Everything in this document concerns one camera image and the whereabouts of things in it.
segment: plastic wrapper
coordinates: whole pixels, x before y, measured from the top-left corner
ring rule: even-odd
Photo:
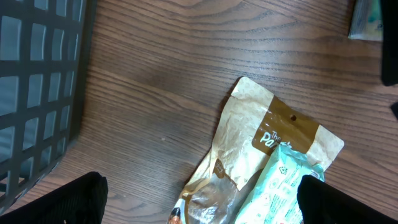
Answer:
[[[233,223],[281,142],[323,170],[344,145],[322,125],[242,77],[224,106],[209,153],[183,188],[168,223]]]
[[[241,207],[235,224],[300,224],[297,191],[304,175],[325,181],[320,165],[284,143],[272,153],[266,167]]]
[[[379,0],[357,0],[350,39],[383,40],[383,25]]]

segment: mint green package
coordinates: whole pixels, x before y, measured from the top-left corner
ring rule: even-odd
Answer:
[[[356,1],[348,37],[360,40],[383,40],[380,0]]]
[[[282,142],[271,154],[235,224],[300,224],[303,217],[297,203],[297,189],[304,175],[325,181],[321,165],[311,166],[305,154]]]

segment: food package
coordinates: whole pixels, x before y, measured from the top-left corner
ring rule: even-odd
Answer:
[[[233,223],[281,143],[326,170],[344,142],[242,77],[221,114],[209,153],[183,188],[169,224]]]
[[[380,0],[356,1],[349,38],[383,40]]]
[[[305,154],[282,142],[243,203],[235,224],[300,224],[303,216],[297,191],[304,175],[325,181],[319,164],[311,166]]]

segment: brown paper pouch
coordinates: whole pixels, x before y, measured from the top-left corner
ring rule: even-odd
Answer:
[[[182,223],[233,220],[234,211],[254,187],[253,175],[265,167],[281,141],[324,170],[344,146],[323,126],[242,77],[224,107],[209,153],[180,194]],[[243,189],[249,180],[254,184]]]

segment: wooden table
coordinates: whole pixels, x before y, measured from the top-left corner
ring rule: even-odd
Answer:
[[[96,170],[103,223],[165,223],[247,76],[344,139],[326,182],[398,219],[398,87],[353,0],[99,0],[78,144],[13,208]]]

